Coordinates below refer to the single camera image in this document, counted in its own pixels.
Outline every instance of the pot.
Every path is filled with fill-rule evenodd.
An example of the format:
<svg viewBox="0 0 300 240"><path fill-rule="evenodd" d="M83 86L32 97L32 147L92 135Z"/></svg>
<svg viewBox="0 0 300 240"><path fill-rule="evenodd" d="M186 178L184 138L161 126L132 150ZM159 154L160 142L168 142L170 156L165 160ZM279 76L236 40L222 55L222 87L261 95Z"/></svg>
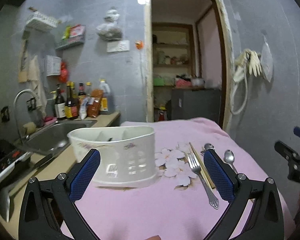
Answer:
<svg viewBox="0 0 300 240"><path fill-rule="evenodd" d="M191 84L193 87L204 87L204 79L203 78L193 78L191 79Z"/></svg>

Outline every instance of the wall switch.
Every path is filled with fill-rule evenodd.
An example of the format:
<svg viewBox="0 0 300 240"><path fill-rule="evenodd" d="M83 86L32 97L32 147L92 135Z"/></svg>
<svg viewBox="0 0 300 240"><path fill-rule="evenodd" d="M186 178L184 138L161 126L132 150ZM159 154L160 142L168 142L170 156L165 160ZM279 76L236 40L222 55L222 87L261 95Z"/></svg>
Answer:
<svg viewBox="0 0 300 240"><path fill-rule="evenodd" d="M107 52L121 52L130 50L130 41L112 41L107 44Z"/></svg>

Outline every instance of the faucet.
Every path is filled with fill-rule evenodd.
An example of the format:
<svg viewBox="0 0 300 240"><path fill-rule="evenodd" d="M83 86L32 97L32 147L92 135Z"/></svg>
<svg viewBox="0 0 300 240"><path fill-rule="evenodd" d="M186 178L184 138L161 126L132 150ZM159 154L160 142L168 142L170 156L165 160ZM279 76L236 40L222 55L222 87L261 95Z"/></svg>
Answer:
<svg viewBox="0 0 300 240"><path fill-rule="evenodd" d="M24 144L24 143L23 143L23 139L22 139L22 136L21 136L20 127L19 127L18 118L17 118L17 101L18 101L18 98L22 94L24 94L24 93L30 93L31 95L33 95L36 98L36 100L38 99L38 96L36 95L36 93L32 89L29 89L29 88L21 90L16 95L16 97L14 98L14 101L13 101L13 113L14 113L14 118L16 120L16 126L17 126L17 131L18 131L19 139L20 139L20 141L21 141L22 144Z"/></svg>

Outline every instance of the hand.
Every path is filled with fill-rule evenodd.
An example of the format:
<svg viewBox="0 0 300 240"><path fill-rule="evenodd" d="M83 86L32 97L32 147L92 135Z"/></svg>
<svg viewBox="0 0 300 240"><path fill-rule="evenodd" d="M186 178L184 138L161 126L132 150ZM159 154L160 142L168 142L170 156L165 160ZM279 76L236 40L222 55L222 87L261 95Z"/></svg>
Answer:
<svg viewBox="0 0 300 240"><path fill-rule="evenodd" d="M150 237L146 240L161 240L160 236L153 236L153 237Z"/></svg>

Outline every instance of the stainless steel sink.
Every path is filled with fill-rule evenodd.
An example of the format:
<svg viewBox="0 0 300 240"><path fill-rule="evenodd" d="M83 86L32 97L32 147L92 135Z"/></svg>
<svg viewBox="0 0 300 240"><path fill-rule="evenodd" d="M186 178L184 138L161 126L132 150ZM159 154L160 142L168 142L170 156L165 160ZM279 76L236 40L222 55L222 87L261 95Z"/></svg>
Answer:
<svg viewBox="0 0 300 240"><path fill-rule="evenodd" d="M56 121L32 134L26 141L25 147L58 155L69 145L67 134L75 129L91 127L96 121Z"/></svg>

